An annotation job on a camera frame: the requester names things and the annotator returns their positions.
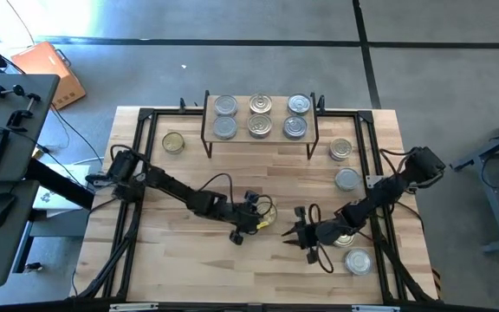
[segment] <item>concrete floor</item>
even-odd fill
[[[351,0],[199,2],[179,0],[12,1],[35,36],[357,40]],[[0,20],[14,21],[0,37],[28,45],[22,25],[0,3]],[[58,12],[70,20],[55,23]],[[499,0],[361,0],[370,41],[499,42]],[[88,96],[62,115],[99,154],[119,105],[178,105],[213,93],[324,94],[328,107],[371,108],[359,48],[58,46],[73,62]],[[396,109],[407,148],[430,146],[446,163],[474,150],[499,127],[499,50],[372,49],[383,108]],[[87,124],[88,116],[102,116]],[[55,156],[69,163],[93,157],[72,132]],[[41,142],[65,140],[49,116]],[[431,262],[449,303],[499,308],[499,253],[481,246],[499,239],[496,222],[471,170],[448,171],[418,195]],[[36,240],[38,274],[11,276],[0,304],[68,295],[81,241]]]

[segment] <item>cardboard box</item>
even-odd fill
[[[53,104],[57,109],[61,109],[86,95],[78,78],[69,68],[70,61],[49,42],[40,42],[17,55],[13,55],[11,59],[27,74],[56,74],[61,77],[53,98]]]

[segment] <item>metal can lid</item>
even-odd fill
[[[257,204],[257,212],[260,214],[267,212],[263,215],[263,218],[260,218],[261,222],[266,221],[267,223],[269,223],[269,225],[271,225],[276,221],[276,215],[277,215],[276,207],[274,205],[271,206],[269,201],[264,201]]]
[[[284,121],[284,132],[301,137],[308,130],[308,123],[300,116],[290,116]]]
[[[334,241],[334,245],[338,247],[347,247],[352,243],[353,235],[340,235],[340,237]]]
[[[213,123],[213,132],[221,140],[228,140],[236,135],[237,124],[234,118],[217,117]]]
[[[343,168],[336,173],[336,185],[347,190],[352,190],[360,182],[359,174],[351,168]]]
[[[256,114],[267,114],[273,107],[273,100],[265,94],[254,94],[249,98],[249,108]]]
[[[217,115],[234,115],[238,110],[238,102],[233,96],[221,95],[215,100],[215,113]]]
[[[163,138],[163,148],[169,152],[176,152],[184,147],[184,138],[180,133],[168,133]]]
[[[266,134],[273,127],[273,121],[266,114],[253,114],[248,118],[248,129],[254,134]]]
[[[365,275],[371,271],[371,257],[361,248],[350,250],[344,262],[346,268],[355,275]]]
[[[346,158],[352,153],[352,143],[346,139],[335,139],[330,142],[330,152],[336,158]]]
[[[311,107],[311,100],[305,94],[294,94],[288,98],[288,107],[297,114],[305,114]]]

